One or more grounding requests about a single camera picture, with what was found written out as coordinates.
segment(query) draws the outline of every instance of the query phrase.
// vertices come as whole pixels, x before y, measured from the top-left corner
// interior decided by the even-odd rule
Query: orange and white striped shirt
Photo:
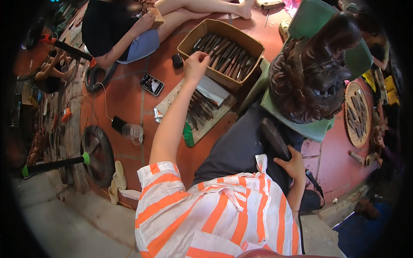
[[[301,254],[287,199],[265,172],[266,155],[256,159],[257,173],[213,179],[188,191],[172,162],[138,170],[135,237],[141,256],[229,258],[257,248]]]

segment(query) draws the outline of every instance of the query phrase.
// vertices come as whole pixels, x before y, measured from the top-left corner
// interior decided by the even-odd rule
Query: black pole
[[[84,161],[85,159],[83,157],[64,159],[64,160],[59,160],[55,162],[38,164],[34,166],[27,166],[27,171],[29,175],[35,175],[35,174],[43,173],[43,172],[61,168],[61,167],[83,163]]]
[[[76,49],[74,47],[71,47],[71,46],[69,46],[68,44],[66,44],[62,41],[56,40],[55,47],[66,50],[74,58],[76,58],[76,56],[78,56],[78,57],[83,57],[86,60],[92,61],[93,57],[91,55],[88,55],[85,52],[82,52],[79,49]]]

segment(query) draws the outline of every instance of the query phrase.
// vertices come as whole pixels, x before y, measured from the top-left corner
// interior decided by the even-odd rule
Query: blue shorts
[[[157,30],[148,30],[134,39],[129,47],[126,61],[117,60],[120,64],[129,64],[142,59],[159,48],[159,36]]]

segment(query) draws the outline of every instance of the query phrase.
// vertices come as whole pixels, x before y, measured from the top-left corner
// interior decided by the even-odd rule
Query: black t-shirt
[[[105,55],[137,20],[136,17],[127,17],[126,7],[119,1],[90,0],[82,23],[83,43],[92,56]],[[129,47],[119,60],[126,61]]]

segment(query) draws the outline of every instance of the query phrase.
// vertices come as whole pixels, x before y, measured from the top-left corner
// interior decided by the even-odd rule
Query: chair backrest
[[[321,0],[302,0],[291,21],[290,38],[310,38],[336,13],[337,10]],[[373,64],[370,51],[364,39],[353,49],[346,50],[346,64],[351,70],[350,81],[370,69]]]

